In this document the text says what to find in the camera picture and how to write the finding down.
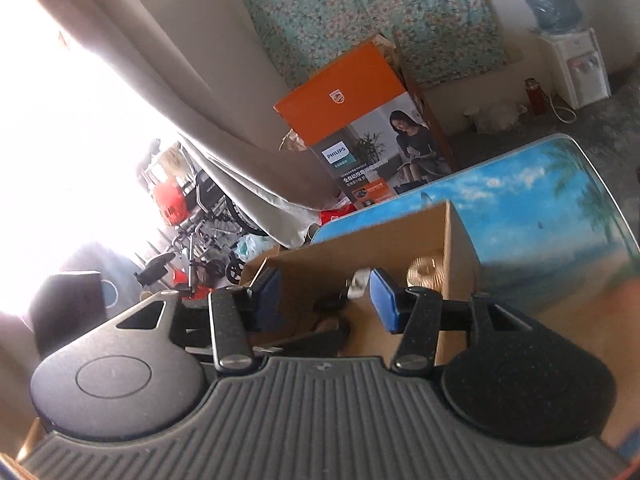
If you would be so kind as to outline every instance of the ribbed black surface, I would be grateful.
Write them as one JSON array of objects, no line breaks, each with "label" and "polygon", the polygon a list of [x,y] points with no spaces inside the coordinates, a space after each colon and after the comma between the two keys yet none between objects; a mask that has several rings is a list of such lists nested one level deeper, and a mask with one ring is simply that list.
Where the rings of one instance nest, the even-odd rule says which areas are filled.
[{"label": "ribbed black surface", "polygon": [[53,434],[24,465],[40,480],[611,480],[625,468],[595,439],[533,449],[478,434],[429,383],[375,358],[271,358],[154,437],[101,445]]}]

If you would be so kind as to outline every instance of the woman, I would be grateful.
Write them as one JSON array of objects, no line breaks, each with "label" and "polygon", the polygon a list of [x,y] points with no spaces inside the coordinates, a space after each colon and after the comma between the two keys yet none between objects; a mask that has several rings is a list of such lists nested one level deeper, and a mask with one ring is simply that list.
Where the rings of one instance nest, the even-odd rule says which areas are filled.
[{"label": "woman", "polygon": [[421,180],[423,174],[429,182],[451,174],[451,169],[426,126],[416,123],[400,110],[391,113],[389,123],[398,134],[398,146],[411,162],[402,167],[407,182]]}]

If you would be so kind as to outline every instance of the woman's black hair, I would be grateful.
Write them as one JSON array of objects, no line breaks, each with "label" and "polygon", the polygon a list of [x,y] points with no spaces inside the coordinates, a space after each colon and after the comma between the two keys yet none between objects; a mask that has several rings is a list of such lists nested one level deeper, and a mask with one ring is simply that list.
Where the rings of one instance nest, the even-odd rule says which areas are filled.
[{"label": "woman's black hair", "polygon": [[403,135],[403,134],[405,135],[406,132],[403,132],[402,130],[398,130],[394,126],[393,121],[404,121],[405,123],[407,123],[408,126],[420,126],[420,124],[415,122],[411,117],[405,114],[402,110],[395,110],[391,112],[391,115],[389,115],[389,124],[391,124],[391,127],[393,128],[395,133],[398,135]]}]

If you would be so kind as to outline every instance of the floral curtain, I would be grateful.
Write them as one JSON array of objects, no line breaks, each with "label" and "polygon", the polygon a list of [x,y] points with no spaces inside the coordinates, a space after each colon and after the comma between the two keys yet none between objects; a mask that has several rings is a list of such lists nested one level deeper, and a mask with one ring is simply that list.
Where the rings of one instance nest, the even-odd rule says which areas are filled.
[{"label": "floral curtain", "polygon": [[295,88],[360,41],[395,35],[421,85],[506,62],[486,0],[243,0],[276,69]]}]

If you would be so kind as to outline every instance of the red thermos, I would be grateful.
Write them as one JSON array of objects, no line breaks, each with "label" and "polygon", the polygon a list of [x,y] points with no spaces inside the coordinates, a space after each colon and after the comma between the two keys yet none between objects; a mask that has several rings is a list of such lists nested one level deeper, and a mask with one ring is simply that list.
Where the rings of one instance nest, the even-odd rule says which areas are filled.
[{"label": "red thermos", "polygon": [[542,115],[546,112],[545,93],[542,91],[540,83],[532,77],[524,82],[524,86],[529,96],[531,109],[536,115]]}]

